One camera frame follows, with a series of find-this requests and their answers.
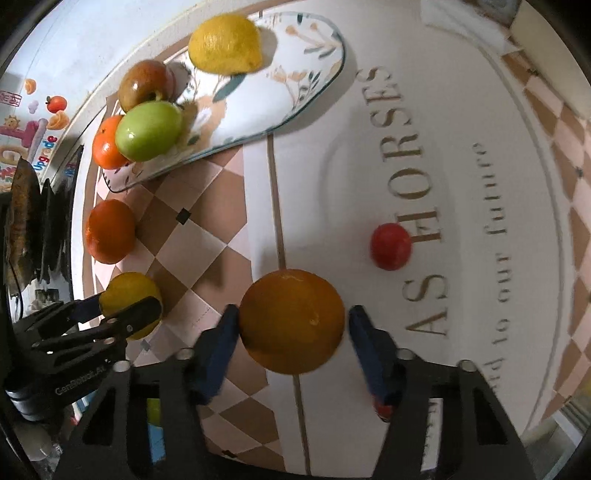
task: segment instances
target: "white plate with floral pattern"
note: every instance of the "white plate with floral pattern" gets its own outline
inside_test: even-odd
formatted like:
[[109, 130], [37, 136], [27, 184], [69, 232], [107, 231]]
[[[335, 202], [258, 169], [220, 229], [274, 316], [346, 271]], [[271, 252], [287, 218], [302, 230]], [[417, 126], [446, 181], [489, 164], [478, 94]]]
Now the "white plate with floral pattern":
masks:
[[[282, 12], [252, 20], [266, 56], [266, 67], [256, 73], [224, 77], [201, 72], [191, 63], [187, 47], [165, 61], [181, 64], [176, 67], [189, 74], [176, 100], [183, 108], [183, 132], [164, 155], [104, 170], [112, 192], [269, 134], [304, 111], [342, 71], [345, 45], [326, 18]], [[118, 113], [123, 112], [117, 104], [112, 114]]]

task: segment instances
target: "yellow lemon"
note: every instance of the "yellow lemon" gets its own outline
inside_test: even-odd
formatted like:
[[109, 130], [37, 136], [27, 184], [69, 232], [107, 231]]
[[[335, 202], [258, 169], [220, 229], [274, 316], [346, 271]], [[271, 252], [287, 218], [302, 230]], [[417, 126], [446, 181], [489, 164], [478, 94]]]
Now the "yellow lemon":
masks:
[[[122, 273], [111, 280], [107, 289], [100, 295], [100, 311], [105, 317], [115, 315], [117, 312], [146, 297], [155, 297], [159, 299], [160, 305], [162, 305], [160, 289], [152, 279], [138, 272]], [[159, 321], [160, 319], [150, 323], [129, 338], [138, 340], [145, 337], [156, 328]]]
[[255, 72], [262, 67], [258, 29], [238, 14], [210, 18], [191, 35], [189, 58], [199, 70], [208, 73]]

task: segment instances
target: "mandarin orange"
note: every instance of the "mandarin orange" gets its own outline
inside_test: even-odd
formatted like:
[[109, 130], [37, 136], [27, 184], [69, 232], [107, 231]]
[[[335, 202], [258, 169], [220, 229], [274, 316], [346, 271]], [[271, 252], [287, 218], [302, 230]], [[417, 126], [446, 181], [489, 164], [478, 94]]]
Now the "mandarin orange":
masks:
[[345, 328], [335, 288], [303, 270], [279, 270], [250, 286], [240, 305], [240, 335], [263, 367], [297, 375], [334, 354]]
[[116, 264], [134, 249], [134, 213], [119, 200], [100, 202], [90, 212], [85, 237], [86, 248], [95, 260]]
[[92, 158], [105, 170], [116, 170], [129, 162], [115, 145], [115, 132], [123, 115], [115, 115], [104, 120], [92, 141]]

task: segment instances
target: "red apple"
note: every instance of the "red apple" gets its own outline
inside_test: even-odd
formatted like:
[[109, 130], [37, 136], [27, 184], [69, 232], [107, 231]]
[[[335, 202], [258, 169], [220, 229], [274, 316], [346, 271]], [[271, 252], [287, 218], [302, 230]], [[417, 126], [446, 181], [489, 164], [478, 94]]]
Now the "red apple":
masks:
[[124, 112], [152, 100], [171, 100], [174, 74], [161, 61], [142, 60], [125, 74], [119, 85], [119, 104]]
[[413, 242], [399, 223], [385, 223], [374, 230], [370, 252], [374, 263], [383, 270], [398, 270], [410, 258]]
[[59, 95], [55, 95], [53, 97], [47, 97], [47, 109], [51, 112], [51, 113], [57, 113], [60, 110], [65, 110], [66, 107], [68, 106], [68, 102], [64, 97], [61, 97]]

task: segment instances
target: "checkered tile pattern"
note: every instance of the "checkered tile pattern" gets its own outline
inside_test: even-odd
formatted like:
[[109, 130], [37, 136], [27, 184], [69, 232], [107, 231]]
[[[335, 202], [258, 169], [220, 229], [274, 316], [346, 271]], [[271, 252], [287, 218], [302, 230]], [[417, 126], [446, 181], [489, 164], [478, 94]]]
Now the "checkered tile pattern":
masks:
[[[152, 278], [163, 295], [163, 321], [146, 338], [129, 342], [126, 354], [134, 365], [192, 346], [252, 284], [243, 176], [241, 148], [118, 194], [99, 175], [95, 203], [116, 198], [128, 204], [137, 241], [117, 265], [93, 260], [95, 290], [103, 291], [121, 272], [136, 271]], [[267, 374], [241, 343], [220, 394], [200, 407], [200, 417], [212, 452], [285, 470]]]
[[523, 84], [551, 144], [562, 177], [564, 192], [571, 201], [574, 266], [570, 343], [564, 351], [554, 384], [554, 398], [544, 413], [558, 410], [578, 387], [591, 381], [591, 122], [582, 120], [535, 71], [519, 52], [504, 57], [506, 65]]

